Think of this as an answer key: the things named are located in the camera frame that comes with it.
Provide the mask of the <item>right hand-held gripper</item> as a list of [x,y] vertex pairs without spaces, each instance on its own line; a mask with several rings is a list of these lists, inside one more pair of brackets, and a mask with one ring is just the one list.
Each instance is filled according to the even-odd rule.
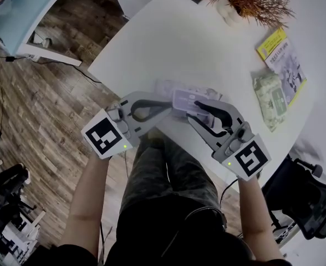
[[194,104],[221,121],[223,131],[214,132],[197,116],[187,114],[189,124],[213,150],[212,157],[222,166],[248,181],[270,162],[270,154],[260,135],[252,132],[250,124],[243,122],[233,105],[218,100],[197,100]]

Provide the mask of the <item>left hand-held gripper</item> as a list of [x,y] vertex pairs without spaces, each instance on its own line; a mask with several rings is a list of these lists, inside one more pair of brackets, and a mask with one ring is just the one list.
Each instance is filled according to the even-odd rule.
[[163,121],[172,111],[172,102],[156,93],[135,91],[101,109],[81,130],[83,138],[100,159],[133,148],[131,142]]

